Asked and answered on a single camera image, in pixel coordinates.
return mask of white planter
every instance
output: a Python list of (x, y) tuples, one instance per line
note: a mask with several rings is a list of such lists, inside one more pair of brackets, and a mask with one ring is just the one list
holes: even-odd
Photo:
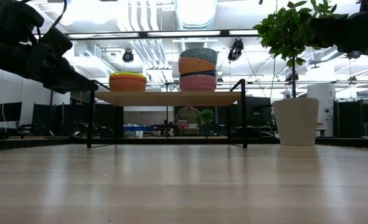
[(295, 98), (272, 103), (279, 139), (286, 146), (315, 145), (319, 100)]

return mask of ceiling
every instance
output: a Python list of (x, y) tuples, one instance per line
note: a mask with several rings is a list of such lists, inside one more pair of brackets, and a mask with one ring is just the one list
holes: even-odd
[[(173, 0), (155, 0), (157, 2), (157, 24), (161, 30), (176, 30), (177, 19), (174, 11)], [(138, 23), (140, 22), (141, 5), (138, 2)], [(287, 0), (270, 1), (264, 0), (262, 5), (258, 4), (258, 0), (218, 0), (217, 10), (215, 13), (214, 29), (251, 29), (255, 24), (258, 24), (269, 13), (273, 13), (276, 8), (286, 6)], [(337, 4), (337, 13), (353, 14), (359, 11), (359, 4), (356, 4), (356, 0), (330, 0), (330, 4)], [(37, 11), (39, 11), (45, 18), (46, 22), (41, 27), (42, 33), (45, 33), (53, 21), (58, 17), (62, 11), (63, 4), (61, 3), (48, 3), (46, 0), (32, 0), (29, 3)], [(120, 14), (122, 9), (117, 2), (97, 2), (97, 7), (84, 7), (76, 6), (74, 11), (77, 16), (76, 21), (68, 26), (59, 24), (58, 28), (62, 32), (66, 33), (84, 33), (84, 32), (121, 32), (118, 27), (120, 20), (129, 20), (131, 15), (130, 11), (126, 18), (121, 18)], [(150, 20), (149, 6), (148, 6), (148, 21)], [(188, 13), (195, 14), (193, 16), (199, 17), (201, 14), (194, 13), (194, 8), (188, 9)], [(227, 60), (227, 54), (230, 46), (234, 42), (234, 38), (218, 38), (216, 42), (208, 44), (208, 47), (216, 50), (219, 53), (217, 62), (217, 69), (221, 71), (220, 75), (225, 82), (236, 82), (237, 80), (244, 78), (248, 81), (272, 81), (272, 80), (285, 80), (285, 76), (289, 74), (288, 68), (286, 68), (286, 62), (282, 59), (276, 59), (274, 61), (271, 55), (268, 54), (268, 49), (264, 49), (256, 37), (243, 38), (245, 53), (239, 58), (239, 60), (229, 63)], [(163, 47), (166, 53), (166, 58), (172, 68), (172, 79), (177, 80), (178, 69), (177, 61), (179, 54), (181, 53), (180, 44), (172, 42), (173, 39), (163, 39)], [(134, 54), (134, 60), (131, 63), (124, 63), (121, 59), (124, 49), (131, 49), (132, 46), (128, 40), (87, 40), (74, 42), (75, 54), (65, 55), (72, 64), (78, 68), (79, 72), (82, 72), (88, 78), (97, 79), (101, 82), (107, 83), (108, 76), (105, 73), (105, 69), (99, 69), (102, 62), (95, 62), (93, 60), (87, 60), (78, 56), (79, 49), (88, 49), (93, 46), (98, 46), (102, 51), (102, 60), (107, 64), (107, 67), (111, 70), (117, 71), (134, 71), (143, 72), (143, 62)], [(322, 49), (315, 51), (307, 49), (303, 54), (303, 57), (309, 62), (305, 66), (298, 66), (296, 70), (300, 76), (300, 80), (307, 81), (331, 81), (331, 80), (347, 80), (350, 75), (358, 75), (358, 80), (368, 80), (368, 57), (361, 56), (358, 59), (347, 59), (344, 55), (340, 57), (331, 58), (327, 62), (318, 63), (312, 65), (310, 62), (318, 61), (324, 58), (329, 58), (331, 53), (334, 54), (335, 49)], [(219, 86), (220, 89), (227, 89), (229, 85)], [(283, 93), (288, 87), (274, 86), (274, 90), (270, 90), (270, 85), (262, 85), (264, 90), (260, 89), (259, 85), (249, 85), (248, 94), (254, 96), (264, 96), (267, 92), (272, 98), (282, 97)], [(338, 90), (347, 88), (347, 86), (337, 86)], [(301, 86), (298, 92), (303, 93), (306, 91), (306, 86)], [(350, 88), (345, 91), (340, 91), (340, 94), (344, 97), (351, 95), (349, 92), (368, 92), (368, 85), (357, 86), (357, 88)]]

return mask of orange patterned bowl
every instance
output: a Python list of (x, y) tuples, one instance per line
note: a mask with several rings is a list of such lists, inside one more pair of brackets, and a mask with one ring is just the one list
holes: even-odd
[(194, 57), (181, 57), (178, 60), (179, 73), (203, 72), (215, 70), (215, 64), (208, 60)]
[(146, 77), (134, 72), (116, 72), (109, 78), (110, 91), (145, 91)]

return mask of shelf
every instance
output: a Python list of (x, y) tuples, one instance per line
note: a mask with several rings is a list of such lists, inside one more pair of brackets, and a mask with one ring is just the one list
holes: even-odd
[(115, 106), (228, 106), (240, 92), (96, 92), (95, 97)]

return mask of blue patterned bowl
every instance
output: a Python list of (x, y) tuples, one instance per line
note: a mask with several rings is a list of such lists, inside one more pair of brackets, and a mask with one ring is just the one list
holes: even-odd
[(179, 57), (193, 57), (199, 58), (203, 60), (208, 60), (209, 62), (213, 63), (214, 65), (217, 64), (218, 54), (213, 49), (208, 48), (193, 48), (187, 49), (179, 55)]
[(180, 77), (186, 77), (189, 75), (210, 75), (210, 76), (216, 76), (217, 72), (216, 70), (208, 70), (208, 71), (202, 71), (202, 72), (191, 72), (191, 73), (182, 73), (179, 74)]

